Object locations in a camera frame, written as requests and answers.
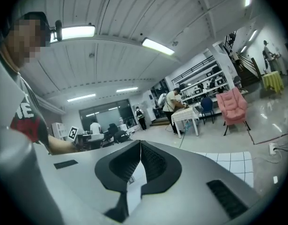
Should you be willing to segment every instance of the floor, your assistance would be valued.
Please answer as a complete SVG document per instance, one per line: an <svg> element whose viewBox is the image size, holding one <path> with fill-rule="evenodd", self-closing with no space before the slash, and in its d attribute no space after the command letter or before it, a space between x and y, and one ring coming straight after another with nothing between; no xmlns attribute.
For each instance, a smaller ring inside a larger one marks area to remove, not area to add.
<svg viewBox="0 0 288 225"><path fill-rule="evenodd" d="M254 173L253 182L249 185L263 196L270 189L278 189L288 170L288 152L278 150L275 156L270 156L268 148L269 143L275 143L277 147L288 149L288 84L282 95L263 91L261 85L259 86L245 97L248 101L247 122L251 131L247 131L244 124L239 124L230 126L226 136L223 136L225 126L220 115L216 117L214 124L211 119L208 119L205 125L203 121L199 121L198 137L194 134L193 127L190 127L179 139L169 125L137 131L132 135L132 139L163 143L203 153L205 156L217 156L217 161L222 153L250 152ZM278 179L277 183L273 180L275 176Z"/></svg>

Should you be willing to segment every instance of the person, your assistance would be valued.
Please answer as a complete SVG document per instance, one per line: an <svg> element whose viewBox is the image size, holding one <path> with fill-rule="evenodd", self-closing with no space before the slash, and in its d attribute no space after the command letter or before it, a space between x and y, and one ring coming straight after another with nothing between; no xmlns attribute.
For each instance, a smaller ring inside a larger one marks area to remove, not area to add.
<svg viewBox="0 0 288 225"><path fill-rule="evenodd" d="M268 47L267 47L268 44L269 44L269 43L264 40L264 45L265 45L264 52L265 52L265 55L266 55L266 59L267 59L267 61L268 61L269 64L270 64L271 72L274 72L274 71L276 71L276 70L279 70L279 69L278 69L278 63L276 62L275 59L273 59L274 54L271 53L270 50L268 49Z"/></svg>
<svg viewBox="0 0 288 225"><path fill-rule="evenodd" d="M235 62L235 64L236 64L236 66L237 66L238 69L242 72L243 69L242 69L242 67L241 67L241 61L240 61L240 59L238 58L237 53L236 53L236 52L233 52L232 50L230 50L230 54L231 54L231 56L232 56L232 58L233 58L233 60L234 60L234 62Z"/></svg>
<svg viewBox="0 0 288 225"><path fill-rule="evenodd" d="M51 154L76 152L72 142L48 135L47 125L39 110L39 103L19 71L34 58L40 47L49 45L51 31L43 12L29 12L17 19L0 41L0 66L25 93L10 128L24 133L33 143L44 145Z"/></svg>
<svg viewBox="0 0 288 225"><path fill-rule="evenodd" d="M102 133L101 131L101 126L100 124L97 122L97 118L96 117L93 117L92 118L92 123L91 125L89 126L89 129L91 131L92 134L100 134Z"/></svg>
<svg viewBox="0 0 288 225"><path fill-rule="evenodd" d="M172 124L171 116L175 111L175 107L179 107L179 108L185 107L185 105L178 102L176 97L175 97L179 93L180 93L180 88L175 88L173 91L169 92L166 96L165 103L164 103L164 106L162 109L164 111L164 113L166 114L167 118L169 119L169 122L173 128L173 132L175 135L177 135L177 129L176 129L175 124L174 125Z"/></svg>
<svg viewBox="0 0 288 225"><path fill-rule="evenodd" d="M139 107L135 108L135 116L138 118L140 126L144 131L147 130L146 122L145 122L145 116L143 110L141 110Z"/></svg>

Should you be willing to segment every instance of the person in black clothes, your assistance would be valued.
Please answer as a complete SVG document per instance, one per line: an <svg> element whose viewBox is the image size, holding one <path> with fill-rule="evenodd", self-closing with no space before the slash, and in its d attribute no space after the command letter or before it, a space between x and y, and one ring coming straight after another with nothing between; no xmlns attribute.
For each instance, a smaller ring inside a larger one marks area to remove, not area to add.
<svg viewBox="0 0 288 225"><path fill-rule="evenodd" d="M141 110L139 107L136 107L135 108L135 116L137 116L142 129L144 131L146 131L147 127L146 127L145 116L144 116L143 110Z"/></svg>

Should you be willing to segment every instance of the glass wall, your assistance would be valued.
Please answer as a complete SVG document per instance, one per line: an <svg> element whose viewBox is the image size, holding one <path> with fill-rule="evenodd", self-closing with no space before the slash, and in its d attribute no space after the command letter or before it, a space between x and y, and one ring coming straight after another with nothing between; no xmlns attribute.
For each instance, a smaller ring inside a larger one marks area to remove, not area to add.
<svg viewBox="0 0 288 225"><path fill-rule="evenodd" d="M117 126L120 125L120 117L127 125L127 128L136 125L136 121L128 100L122 100L79 110L79 114L83 129L85 131L89 131L89 126L91 125L94 117L97 118L97 122L101 125L103 132L107 131L111 123L114 123Z"/></svg>

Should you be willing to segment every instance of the stair railing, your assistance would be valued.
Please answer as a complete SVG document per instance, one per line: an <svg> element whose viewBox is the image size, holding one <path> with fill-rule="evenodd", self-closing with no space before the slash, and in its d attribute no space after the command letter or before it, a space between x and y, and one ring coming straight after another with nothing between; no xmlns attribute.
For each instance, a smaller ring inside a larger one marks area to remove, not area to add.
<svg viewBox="0 0 288 225"><path fill-rule="evenodd" d="M261 73L260 73L260 71L259 71L259 68L258 68L257 63L256 63L256 61L255 61L254 58L251 58L251 61L248 60L248 59L246 59L245 57L243 57L243 56L241 56L241 55L239 55L238 58L240 59L240 61L242 62L242 64L243 64L244 66L248 66L248 67L250 67L251 69L253 69L253 70L256 72L258 79L259 79L259 80L262 80L262 78L261 78Z"/></svg>

